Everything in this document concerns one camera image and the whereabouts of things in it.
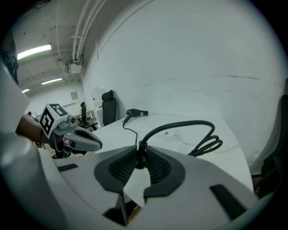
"black cable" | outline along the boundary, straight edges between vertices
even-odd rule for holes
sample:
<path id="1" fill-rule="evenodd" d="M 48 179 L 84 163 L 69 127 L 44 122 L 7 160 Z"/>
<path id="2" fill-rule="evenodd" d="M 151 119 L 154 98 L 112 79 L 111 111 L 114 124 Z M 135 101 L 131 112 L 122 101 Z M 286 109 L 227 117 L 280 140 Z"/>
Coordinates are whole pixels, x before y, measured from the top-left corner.
<path id="1" fill-rule="evenodd" d="M 169 128 L 176 128 L 176 127 L 183 127 L 183 126 L 190 126 L 190 125 L 207 125 L 207 126 L 211 127 L 211 130 L 188 155 L 200 156 L 200 155 L 212 152 L 212 151 L 220 148 L 220 146 L 223 144 L 223 141 L 219 140 L 218 136 L 216 136 L 216 135 L 211 136 L 211 134 L 215 131 L 215 126 L 211 122 L 204 121 L 204 120 L 181 121 L 181 122 L 175 122 L 175 123 L 171 123 L 171 124 L 162 125 L 158 128 L 153 129 L 148 134 L 146 134 L 146 136 L 143 138 L 143 140 L 139 144 L 142 148 L 143 147 L 145 148 L 145 146 L 147 145 L 146 144 L 147 140 L 150 137 L 152 137 L 153 135 L 155 135 L 156 133 L 161 132 L 161 131 L 166 130 L 166 129 L 169 129 Z M 205 142 L 207 142 L 209 140 L 213 140 L 213 139 L 215 139 L 215 140 L 212 141 L 211 143 L 206 144 L 202 148 L 200 148 L 201 145 L 203 145 Z"/>
<path id="2" fill-rule="evenodd" d="M 124 123 L 124 121 L 122 121 L 122 123 L 123 123 L 123 126 L 122 126 L 123 129 L 128 129 L 128 130 L 130 130 L 130 131 L 132 131 L 132 132 L 134 132 L 134 133 L 136 134 L 135 145 L 137 145 L 138 133 L 136 133 L 134 130 L 132 130 L 132 129 L 130 129 L 130 128 L 125 128 L 124 125 L 126 124 L 126 122 Z"/>

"ceiling light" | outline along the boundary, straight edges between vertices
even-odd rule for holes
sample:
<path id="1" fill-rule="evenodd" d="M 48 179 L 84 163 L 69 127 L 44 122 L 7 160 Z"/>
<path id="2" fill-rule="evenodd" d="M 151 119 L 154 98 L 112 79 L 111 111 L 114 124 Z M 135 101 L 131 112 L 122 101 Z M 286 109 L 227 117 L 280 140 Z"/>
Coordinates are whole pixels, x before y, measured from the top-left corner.
<path id="1" fill-rule="evenodd" d="M 23 90 L 22 93 L 27 92 L 27 91 L 29 91 L 29 90 L 30 90 L 30 89 L 27 88 L 27 89 Z"/>
<path id="2" fill-rule="evenodd" d="M 54 79 L 54 80 L 51 80 L 51 81 L 46 81 L 46 82 L 43 82 L 42 84 L 48 84 L 48 83 L 55 82 L 55 81 L 60 81 L 60 80 L 62 80 L 62 78 L 57 78 L 57 79 Z"/>
<path id="3" fill-rule="evenodd" d="M 17 56 L 17 59 L 20 60 L 21 58 L 27 57 L 27 56 L 29 56 L 31 54 L 39 53 L 39 52 L 42 52 L 42 51 L 45 51 L 45 50 L 50 50 L 50 49 L 51 49 L 51 44 L 43 45 L 43 46 L 36 47 L 36 48 L 32 48 L 30 50 L 27 50 L 27 51 L 24 51 L 22 53 L 19 53 L 18 56 Z"/>

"white wall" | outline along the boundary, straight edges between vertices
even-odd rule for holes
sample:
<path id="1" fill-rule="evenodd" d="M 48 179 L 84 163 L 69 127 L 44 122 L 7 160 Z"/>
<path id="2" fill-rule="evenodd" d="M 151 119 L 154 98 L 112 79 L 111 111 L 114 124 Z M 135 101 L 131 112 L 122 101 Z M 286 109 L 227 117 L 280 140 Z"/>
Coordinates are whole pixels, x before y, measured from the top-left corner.
<path id="1" fill-rule="evenodd" d="M 77 92 L 78 100 L 72 100 L 71 93 Z M 42 114 L 43 109 L 47 103 L 58 103 L 65 107 L 65 109 L 72 115 L 77 115 L 81 111 L 80 104 L 84 101 L 84 93 L 80 82 L 60 83 L 33 91 L 27 95 L 31 100 L 25 113 Z"/>
<path id="2" fill-rule="evenodd" d="M 250 166 L 263 154 L 288 70 L 277 37 L 252 5 L 147 0 L 126 9 L 100 40 L 91 34 L 86 98 L 102 86 L 116 92 L 121 117 L 130 108 L 221 117 Z"/>

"black hair dryer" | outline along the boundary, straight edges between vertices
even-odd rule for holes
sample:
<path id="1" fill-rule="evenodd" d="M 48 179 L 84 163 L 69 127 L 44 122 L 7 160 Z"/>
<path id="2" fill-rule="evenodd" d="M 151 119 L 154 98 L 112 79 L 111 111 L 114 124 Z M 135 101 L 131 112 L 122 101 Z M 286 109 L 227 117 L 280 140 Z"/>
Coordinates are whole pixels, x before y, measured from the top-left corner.
<path id="1" fill-rule="evenodd" d="M 126 114 L 128 116 L 125 118 L 123 125 L 127 123 L 131 117 L 148 116 L 149 112 L 144 110 L 129 109 L 126 111 Z"/>

